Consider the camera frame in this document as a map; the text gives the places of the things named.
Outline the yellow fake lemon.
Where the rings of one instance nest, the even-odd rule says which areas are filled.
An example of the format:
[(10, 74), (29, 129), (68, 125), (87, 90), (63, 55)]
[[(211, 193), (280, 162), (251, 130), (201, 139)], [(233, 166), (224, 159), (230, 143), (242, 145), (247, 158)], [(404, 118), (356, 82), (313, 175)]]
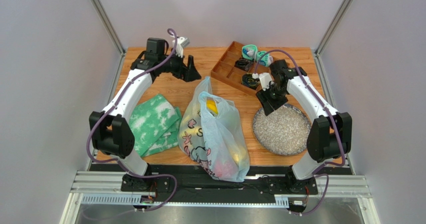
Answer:
[(206, 107), (209, 110), (209, 113), (213, 116), (218, 115), (217, 105), (216, 102), (213, 99), (207, 99), (206, 100)]

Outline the translucent printed plastic bag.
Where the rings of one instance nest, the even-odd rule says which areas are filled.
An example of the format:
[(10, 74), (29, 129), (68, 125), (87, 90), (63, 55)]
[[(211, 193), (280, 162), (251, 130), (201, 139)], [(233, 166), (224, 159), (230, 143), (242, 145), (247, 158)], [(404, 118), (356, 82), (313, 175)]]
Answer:
[[(213, 116), (206, 100), (216, 102)], [(231, 100), (214, 95), (210, 77), (195, 88), (182, 117), (178, 144), (182, 152), (214, 180), (243, 182), (250, 169), (250, 158), (243, 136), (238, 109)]]

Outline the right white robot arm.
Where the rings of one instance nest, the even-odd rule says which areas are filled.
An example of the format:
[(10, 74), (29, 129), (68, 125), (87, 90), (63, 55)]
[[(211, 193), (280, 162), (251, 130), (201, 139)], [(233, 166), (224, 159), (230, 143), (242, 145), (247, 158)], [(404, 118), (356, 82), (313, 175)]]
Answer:
[(310, 82), (303, 68), (290, 68), (285, 60), (274, 61), (268, 73), (253, 73), (261, 89), (256, 97), (265, 115), (270, 115), (292, 95), (311, 121), (306, 146), (308, 152), (296, 164), (288, 168), (285, 185), (289, 192), (298, 193), (311, 184), (314, 175), (333, 159), (341, 158), (351, 150), (352, 117), (330, 105)]

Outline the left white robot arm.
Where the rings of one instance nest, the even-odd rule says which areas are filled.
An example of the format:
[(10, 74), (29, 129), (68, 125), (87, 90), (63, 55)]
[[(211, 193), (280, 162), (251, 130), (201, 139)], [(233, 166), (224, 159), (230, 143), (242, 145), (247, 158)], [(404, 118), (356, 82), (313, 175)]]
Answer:
[(143, 93), (160, 74), (171, 73), (185, 82), (201, 79), (192, 55), (184, 63), (184, 48), (189, 43), (187, 37), (176, 37), (170, 46), (165, 39), (149, 38), (146, 50), (132, 63), (125, 83), (113, 100), (102, 111), (93, 111), (89, 116), (87, 144), (110, 155), (134, 178), (147, 180), (151, 177), (151, 167), (134, 149), (135, 137), (129, 126), (130, 116)]

